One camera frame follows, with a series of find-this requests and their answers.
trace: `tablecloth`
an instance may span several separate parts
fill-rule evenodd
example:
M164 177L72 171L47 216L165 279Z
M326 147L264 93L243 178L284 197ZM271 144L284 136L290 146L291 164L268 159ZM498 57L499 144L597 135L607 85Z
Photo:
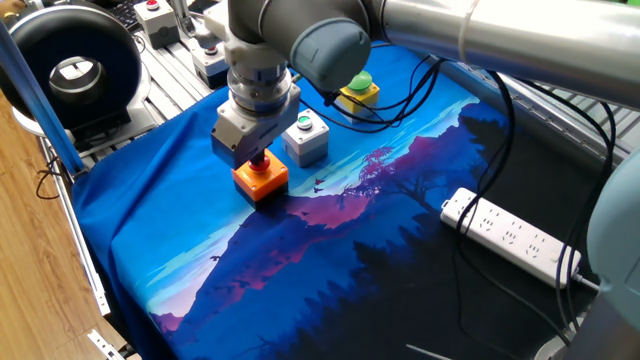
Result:
M373 50L366 69L380 105L408 94L419 60ZM299 85L303 99L339 118ZM459 187L476 189L504 139L502 114L440 75L397 128L360 134L328 124L329 155L309 168L298 168L278 139L270 149L289 168L289 193L255 212L211 152L227 96L215 92L74 185L81 228L145 359L172 357L166 345L200 360L424 358L406 344L456 360L505 358L458 328L455 237L439 221ZM519 130L489 199L561 238L591 177ZM474 243L465 249L558 320L550 287ZM463 326L531 357L552 332L458 263ZM578 291L579 307L589 299Z

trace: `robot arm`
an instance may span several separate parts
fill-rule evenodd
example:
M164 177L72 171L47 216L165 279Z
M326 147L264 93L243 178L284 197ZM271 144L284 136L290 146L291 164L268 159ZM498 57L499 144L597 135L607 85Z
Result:
M298 100L274 93L295 88L287 62L333 91L362 70L372 40L640 109L640 8L588 0L229 0L213 9L206 27L235 49L226 59L238 116L223 116L212 136L234 168L295 121ZM271 102L269 110L254 109L258 100Z
M266 42L324 90L370 39L640 108L640 8L587 0L229 1L231 31Z

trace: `power outlet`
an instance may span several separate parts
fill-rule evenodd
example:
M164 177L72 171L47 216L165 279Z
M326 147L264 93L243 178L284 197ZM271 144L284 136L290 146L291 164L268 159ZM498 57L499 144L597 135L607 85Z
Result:
M464 209L476 196L473 192L460 188L450 200L442 205L440 220L456 228ZM480 199L475 209L471 209L462 222L462 232L491 251L501 255L528 273L556 286L556 269L563 243L491 202ZM560 288L567 285L567 266L571 248L565 251L562 262ZM581 255L576 251L571 274L578 269Z

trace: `wooden surface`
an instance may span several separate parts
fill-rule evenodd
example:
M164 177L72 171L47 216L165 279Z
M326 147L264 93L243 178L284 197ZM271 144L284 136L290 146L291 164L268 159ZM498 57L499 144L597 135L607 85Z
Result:
M124 340L100 316L60 200L35 195L45 161L9 109L0 92L0 359L104 359L88 332ZM41 193L55 191L47 179Z

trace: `blue pole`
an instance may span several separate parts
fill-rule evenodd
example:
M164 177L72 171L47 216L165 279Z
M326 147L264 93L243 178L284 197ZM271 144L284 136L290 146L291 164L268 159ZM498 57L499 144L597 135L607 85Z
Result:
M84 170L84 164L64 132L60 120L56 116L47 97L42 92L35 76L29 69L22 53L4 23L0 25L0 64L13 82L25 104L35 117L42 131L56 150L58 157L71 175Z

